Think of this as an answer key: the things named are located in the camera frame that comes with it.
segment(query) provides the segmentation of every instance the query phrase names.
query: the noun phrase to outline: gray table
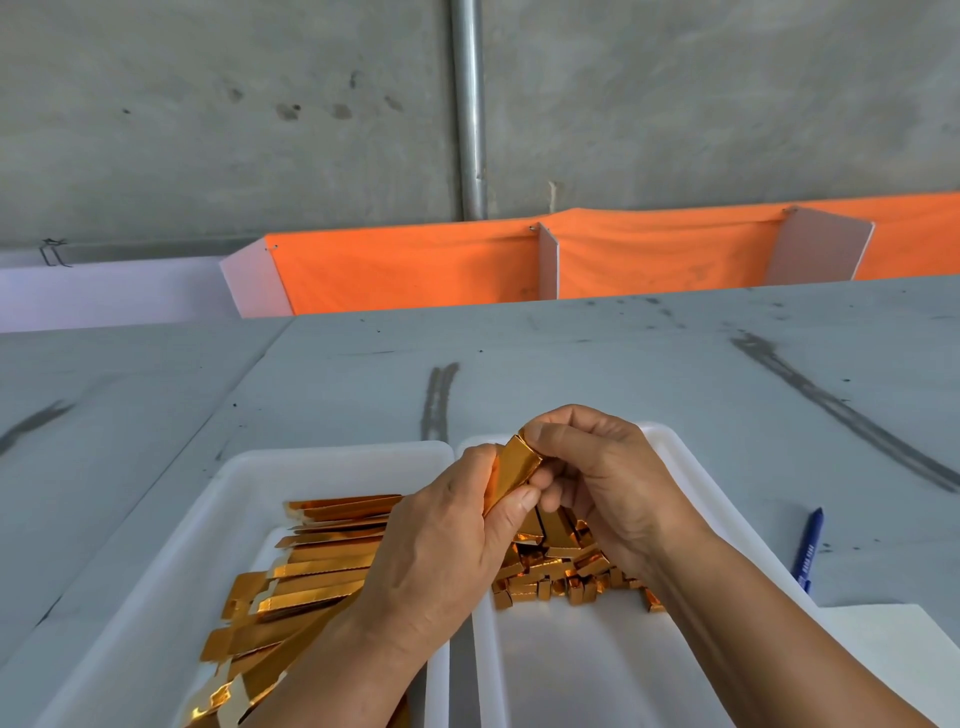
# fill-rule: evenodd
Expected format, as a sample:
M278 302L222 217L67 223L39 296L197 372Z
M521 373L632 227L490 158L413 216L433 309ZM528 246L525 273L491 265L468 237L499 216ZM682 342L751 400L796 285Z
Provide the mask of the gray table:
M80 402L0 457L0 492L27 506L0 521L0 577L23 583L10 548L58 564L0 624L10 725L36 716L226 459L421 439L431 373L452 364L430 430L445 418L452 445L567 401L663 422L784 564L824 507L819 604L919 602L960 643L958 279L51 332L0 338L0 433ZM469 643L454 641L458 726L478 722Z

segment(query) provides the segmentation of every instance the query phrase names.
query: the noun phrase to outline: white plastic tray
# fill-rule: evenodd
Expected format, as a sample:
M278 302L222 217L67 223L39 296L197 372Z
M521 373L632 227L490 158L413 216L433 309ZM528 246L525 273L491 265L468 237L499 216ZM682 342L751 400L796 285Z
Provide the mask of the white plastic tray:
M171 728L212 674L198 667L233 577L273 560L289 499L412 493L453 460L446 443L254 450L230 458L144 572L36 726ZM449 644L411 689L414 725L446 728Z
M710 526L820 621L817 606L677 434L640 426ZM457 455L509 437L472 437ZM502 612L488 594L473 612L473 639L484 728L732 725L673 620L647 614L633 590L606 592L589 606L551 599Z

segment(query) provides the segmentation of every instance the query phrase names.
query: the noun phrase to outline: concrete wall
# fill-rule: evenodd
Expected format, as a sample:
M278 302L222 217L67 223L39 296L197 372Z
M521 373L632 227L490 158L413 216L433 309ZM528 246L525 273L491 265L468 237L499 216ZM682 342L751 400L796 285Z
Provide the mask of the concrete wall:
M493 216L960 185L956 0L484 12ZM456 219L448 26L446 0L8 0L0 244Z

